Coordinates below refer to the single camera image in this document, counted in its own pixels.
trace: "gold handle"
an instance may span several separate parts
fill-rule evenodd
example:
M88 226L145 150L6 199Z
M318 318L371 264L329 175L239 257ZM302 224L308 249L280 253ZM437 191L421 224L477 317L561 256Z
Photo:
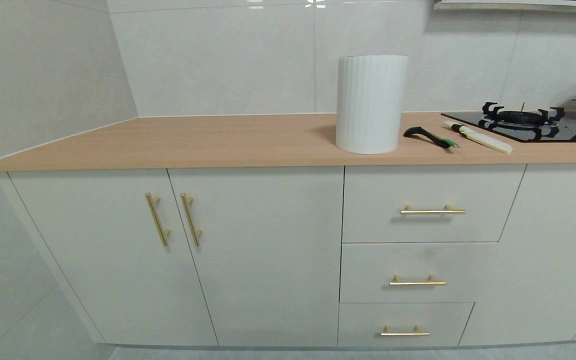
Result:
M466 214L466 209L453 209L453 207L447 203L441 210L413 210L410 205L406 205L399 213L402 215L463 215Z
M193 197L187 196L185 193L181 194L181 202L183 203L183 209L185 210L185 217L188 218L188 226L190 226L190 232L192 233L192 239L194 240L195 246L199 247L199 237L202 235L201 228L195 228L195 221L193 221L193 215L190 214L190 205L193 204Z
M146 201L148 202L148 207L150 208L150 213L152 214L152 219L155 221L155 227L157 228L157 232L159 233L159 237L161 238L161 243L163 246L168 246L168 235L170 234L170 229L167 228L164 230L162 228L162 221L160 220L160 214L157 212L155 208L158 203L162 200L159 196L153 198L151 193L146 193Z
M430 335L430 332L424 332L419 325L415 325L412 332L393 332L391 327L386 325L381 332L382 337L425 337Z
M398 287L401 285L446 285L446 281L437 280L433 274L428 275L426 281L402 281L399 275L395 275L390 281L391 287Z

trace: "wooden countertop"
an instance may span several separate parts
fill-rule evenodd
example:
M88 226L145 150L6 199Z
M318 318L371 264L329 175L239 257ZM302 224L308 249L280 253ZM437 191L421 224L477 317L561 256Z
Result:
M423 126L460 148L400 137L393 152L360 155L335 146L335 114L137 118L2 157L0 171L576 163L576 143L520 143L482 130L512 145L505 154L449 130L446 119L409 112L401 130Z

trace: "range hood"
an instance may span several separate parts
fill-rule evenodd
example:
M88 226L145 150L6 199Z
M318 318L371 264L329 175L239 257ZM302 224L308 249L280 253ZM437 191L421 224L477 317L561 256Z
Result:
M440 0L434 9L576 12L576 0Z

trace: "floor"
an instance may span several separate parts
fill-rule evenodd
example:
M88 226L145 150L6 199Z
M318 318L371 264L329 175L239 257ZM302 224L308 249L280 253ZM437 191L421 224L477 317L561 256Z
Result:
M448 350L160 350L118 347L110 360L576 360L576 342Z

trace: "white cylindrical container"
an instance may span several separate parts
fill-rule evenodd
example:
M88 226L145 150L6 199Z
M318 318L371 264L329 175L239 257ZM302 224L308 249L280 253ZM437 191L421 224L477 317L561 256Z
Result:
M406 55L339 59L336 146L359 154L397 148L402 117Z

